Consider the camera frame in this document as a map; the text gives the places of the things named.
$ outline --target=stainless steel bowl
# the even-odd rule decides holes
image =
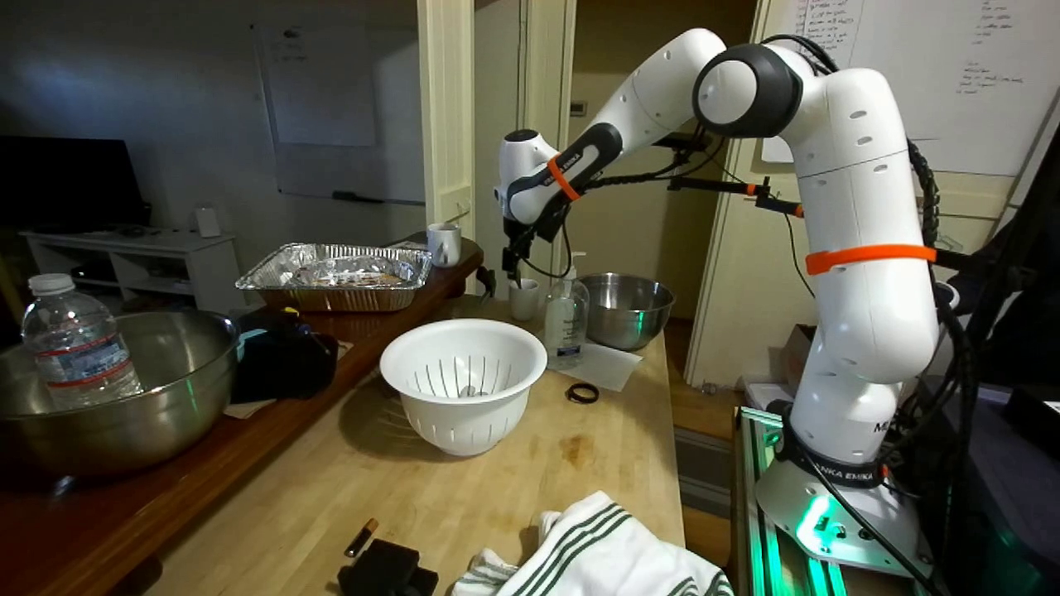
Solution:
[[[198,311],[121,314],[140,382],[126,401],[50,410],[24,348],[0,353],[0,451],[7,463],[58,475],[107,475],[164,463],[225,410],[233,333]]]
[[[647,348],[668,320],[674,291],[663,280],[604,270],[580,278],[589,291],[586,333],[621,349]]]

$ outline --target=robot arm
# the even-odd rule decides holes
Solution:
[[[710,28],[688,28],[637,67],[569,147],[509,132],[494,199],[514,275],[530,238],[554,238],[593,174],[688,120],[734,137],[782,135],[817,278],[817,333],[793,434],[821,471],[853,479],[875,473],[900,379],[935,353],[937,314],[891,87],[873,68],[821,75],[817,67],[784,41],[727,50]]]

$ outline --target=plastic colander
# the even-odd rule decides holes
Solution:
[[[505,441],[546,367],[543,343],[506,320],[453,318],[405,330],[382,353],[408,423],[453,455]]]

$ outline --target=striped towel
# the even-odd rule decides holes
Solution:
[[[475,556],[453,596],[734,596],[728,576],[710,560],[657,539],[607,493],[564,513],[543,513],[543,544],[523,566],[494,549]]]

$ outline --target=aluminum foil tray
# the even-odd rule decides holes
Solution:
[[[289,242],[246,270],[236,286],[299,311],[402,311],[429,275],[425,246]]]

